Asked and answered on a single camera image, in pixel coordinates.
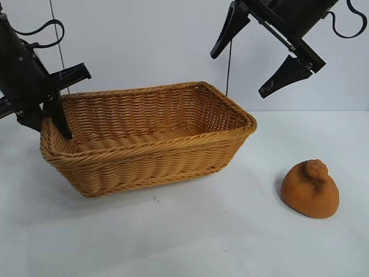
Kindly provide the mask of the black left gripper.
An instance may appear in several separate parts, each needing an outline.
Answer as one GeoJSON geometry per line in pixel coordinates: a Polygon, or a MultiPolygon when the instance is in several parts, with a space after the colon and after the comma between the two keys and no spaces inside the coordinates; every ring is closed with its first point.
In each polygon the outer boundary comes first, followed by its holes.
{"type": "Polygon", "coordinates": [[[84,63],[52,74],[42,64],[35,50],[56,46],[63,35],[50,44],[27,43],[18,37],[34,35],[49,25],[58,25],[65,30],[61,21],[53,19],[35,31],[20,32],[8,19],[1,19],[1,117],[17,112],[19,124],[40,133],[45,113],[65,139],[72,139],[59,91],[90,79],[90,73],[84,63]],[[41,108],[25,109],[38,107],[41,103],[44,113],[41,108]]]}

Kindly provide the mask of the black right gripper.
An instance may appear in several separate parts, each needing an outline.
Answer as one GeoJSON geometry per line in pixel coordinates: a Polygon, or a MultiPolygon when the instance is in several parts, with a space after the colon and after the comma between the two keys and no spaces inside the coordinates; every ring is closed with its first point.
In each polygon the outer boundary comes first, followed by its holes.
{"type": "Polygon", "coordinates": [[[287,56],[277,71],[260,87],[264,99],[288,85],[311,77],[325,61],[303,40],[336,1],[232,1],[210,56],[216,59],[231,40],[250,22],[252,15],[297,58],[287,56]]]}

